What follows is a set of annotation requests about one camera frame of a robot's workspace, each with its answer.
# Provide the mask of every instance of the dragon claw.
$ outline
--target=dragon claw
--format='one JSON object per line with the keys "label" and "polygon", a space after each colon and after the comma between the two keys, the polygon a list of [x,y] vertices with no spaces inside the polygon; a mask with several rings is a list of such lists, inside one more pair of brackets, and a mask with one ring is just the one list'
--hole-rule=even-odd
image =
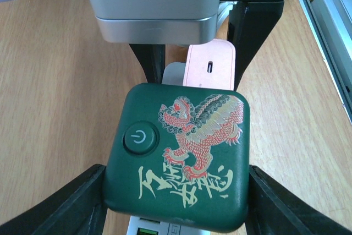
{"label": "dragon claw", "polygon": [[184,161],[177,161],[177,160],[172,159],[172,157],[170,155],[170,152],[171,152],[170,148],[166,148],[164,150],[164,154],[163,154],[164,162],[166,162],[168,165],[171,165],[171,164],[173,164],[173,165],[181,165],[181,166],[185,165]]}
{"label": "dragon claw", "polygon": [[225,142],[230,146],[231,144],[234,144],[234,145],[238,144],[239,143],[238,139],[240,138],[241,133],[242,133],[242,130],[238,128],[236,135],[232,138],[226,139]]}
{"label": "dragon claw", "polygon": [[194,173],[193,168],[190,166],[184,166],[182,169],[182,174],[188,181],[192,181],[194,178],[207,177],[207,172],[202,172],[200,174]]}

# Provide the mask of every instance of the rounded square device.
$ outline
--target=rounded square device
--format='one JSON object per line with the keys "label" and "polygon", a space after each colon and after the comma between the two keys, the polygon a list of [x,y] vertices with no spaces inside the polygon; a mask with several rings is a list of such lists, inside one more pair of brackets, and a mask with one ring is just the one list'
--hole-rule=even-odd
{"label": "rounded square device", "polygon": [[114,211],[218,232],[247,213],[250,111],[234,91],[141,84],[103,181]]}

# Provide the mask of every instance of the dragon illustration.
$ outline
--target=dragon illustration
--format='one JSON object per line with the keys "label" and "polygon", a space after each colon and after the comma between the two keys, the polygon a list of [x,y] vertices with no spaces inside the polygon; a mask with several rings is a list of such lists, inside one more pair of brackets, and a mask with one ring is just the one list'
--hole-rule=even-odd
{"label": "dragon illustration", "polygon": [[[235,96],[211,95],[194,107],[185,96],[179,96],[170,107],[162,105],[159,122],[167,132],[175,135],[179,148],[164,150],[164,161],[181,165],[182,173],[189,181],[207,177],[207,169],[213,160],[211,146],[226,142],[238,143],[242,130],[244,104]],[[185,166],[184,160],[192,153],[195,164]]]}

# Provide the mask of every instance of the dragon head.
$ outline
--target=dragon head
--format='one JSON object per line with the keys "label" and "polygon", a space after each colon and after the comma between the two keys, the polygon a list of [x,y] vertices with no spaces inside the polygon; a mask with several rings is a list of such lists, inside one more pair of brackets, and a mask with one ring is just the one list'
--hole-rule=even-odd
{"label": "dragon head", "polygon": [[193,110],[194,106],[187,97],[178,97],[170,107],[161,105],[159,122],[171,133],[188,132],[194,126],[191,123]]}

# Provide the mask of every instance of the wood grain surface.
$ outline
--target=wood grain surface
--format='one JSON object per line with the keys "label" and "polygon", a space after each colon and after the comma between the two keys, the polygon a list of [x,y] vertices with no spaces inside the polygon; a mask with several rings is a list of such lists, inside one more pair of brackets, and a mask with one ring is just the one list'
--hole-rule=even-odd
{"label": "wood grain surface", "polygon": [[[186,53],[168,46],[167,62]],[[0,3],[0,223],[106,164],[125,96],[145,80],[127,44],[102,39],[89,0]],[[298,0],[238,91],[251,106],[250,162],[352,229],[352,126]],[[109,211],[104,233],[128,221]]]}

